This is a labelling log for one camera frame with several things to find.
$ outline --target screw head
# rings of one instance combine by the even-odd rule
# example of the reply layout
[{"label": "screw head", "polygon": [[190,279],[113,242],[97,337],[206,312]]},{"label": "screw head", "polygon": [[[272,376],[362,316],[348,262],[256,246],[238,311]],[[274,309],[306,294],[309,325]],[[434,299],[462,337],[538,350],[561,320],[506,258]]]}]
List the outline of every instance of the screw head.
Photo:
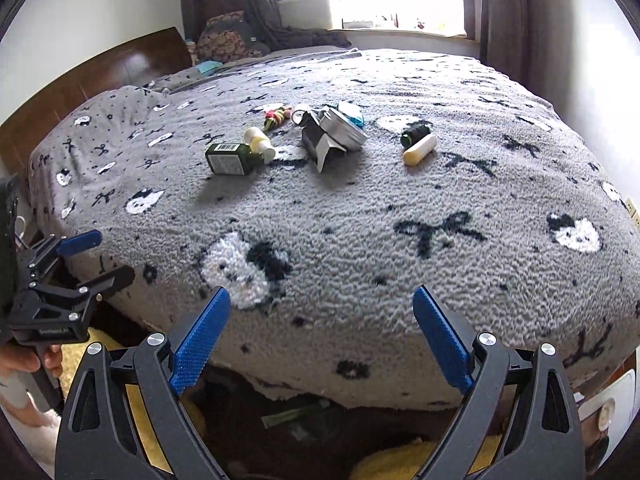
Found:
[{"label": "screw head", "polygon": [[547,355],[555,355],[556,348],[551,343],[542,343],[540,349]]},{"label": "screw head", "polygon": [[102,345],[100,343],[91,343],[87,348],[86,352],[89,355],[96,355],[98,352],[102,350]]},{"label": "screw head", "polygon": [[146,338],[146,342],[151,346],[158,346],[164,343],[164,336],[159,332],[155,332]]},{"label": "screw head", "polygon": [[488,332],[482,332],[478,336],[478,341],[481,342],[485,346],[493,346],[493,345],[496,344],[497,339],[495,338],[495,335],[493,335],[493,334],[489,334]]}]

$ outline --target bedsheet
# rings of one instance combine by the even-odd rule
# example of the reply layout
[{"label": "bedsheet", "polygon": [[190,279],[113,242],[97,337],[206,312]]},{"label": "bedsheet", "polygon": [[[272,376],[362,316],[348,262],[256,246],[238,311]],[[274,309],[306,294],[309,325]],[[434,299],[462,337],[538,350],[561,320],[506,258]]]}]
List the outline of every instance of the bedsheet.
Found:
[{"label": "bedsheet", "polygon": [[[321,174],[291,123],[276,160],[210,173],[269,104],[360,105],[370,136]],[[402,164],[399,133],[432,124],[438,147]],[[625,206],[552,106],[465,57],[395,50],[256,60],[167,96],[124,87],[63,120],[30,161],[45,233],[98,228],[80,279],[130,264],[116,308],[154,329],[215,285],[233,312],[212,356],[271,398],[440,409],[460,401],[412,314],[425,283],[477,330],[552,342],[574,385],[640,343],[640,245]]]}]

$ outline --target white wall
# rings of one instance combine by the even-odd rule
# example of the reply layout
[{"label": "white wall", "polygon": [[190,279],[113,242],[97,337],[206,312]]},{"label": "white wall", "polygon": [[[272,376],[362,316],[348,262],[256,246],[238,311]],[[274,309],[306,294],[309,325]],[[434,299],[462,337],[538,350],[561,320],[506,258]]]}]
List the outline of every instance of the white wall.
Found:
[{"label": "white wall", "polygon": [[614,0],[534,0],[529,89],[640,203],[640,41]]},{"label": "white wall", "polygon": [[27,0],[0,41],[0,124],[71,68],[168,27],[183,34],[180,0]]}]

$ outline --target blue clamp handle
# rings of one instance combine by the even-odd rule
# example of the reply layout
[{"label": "blue clamp handle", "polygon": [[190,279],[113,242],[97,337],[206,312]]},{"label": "blue clamp handle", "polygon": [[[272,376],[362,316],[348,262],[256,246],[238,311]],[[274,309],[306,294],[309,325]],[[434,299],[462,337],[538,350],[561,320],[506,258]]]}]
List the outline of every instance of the blue clamp handle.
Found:
[{"label": "blue clamp handle", "polygon": [[474,385],[472,357],[424,285],[414,293],[414,316],[447,383],[466,395]]},{"label": "blue clamp handle", "polygon": [[169,384],[176,393],[193,386],[218,342],[231,312],[231,298],[220,287],[174,352],[174,373]]},{"label": "blue clamp handle", "polygon": [[93,249],[101,243],[102,234],[100,234],[100,231],[94,229],[93,231],[82,233],[72,238],[60,240],[60,243],[56,247],[56,254],[62,258],[66,258]]}]

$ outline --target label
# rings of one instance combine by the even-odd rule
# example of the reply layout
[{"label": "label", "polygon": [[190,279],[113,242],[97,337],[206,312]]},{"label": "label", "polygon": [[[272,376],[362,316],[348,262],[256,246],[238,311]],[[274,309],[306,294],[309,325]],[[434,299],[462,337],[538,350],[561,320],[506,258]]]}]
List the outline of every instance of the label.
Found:
[{"label": "label", "polygon": [[214,152],[234,152],[240,147],[240,144],[219,144],[213,151]]},{"label": "label", "polygon": [[[227,146],[240,146],[240,144],[227,144]],[[244,169],[237,155],[209,155],[209,163],[215,174],[244,175]]]}]

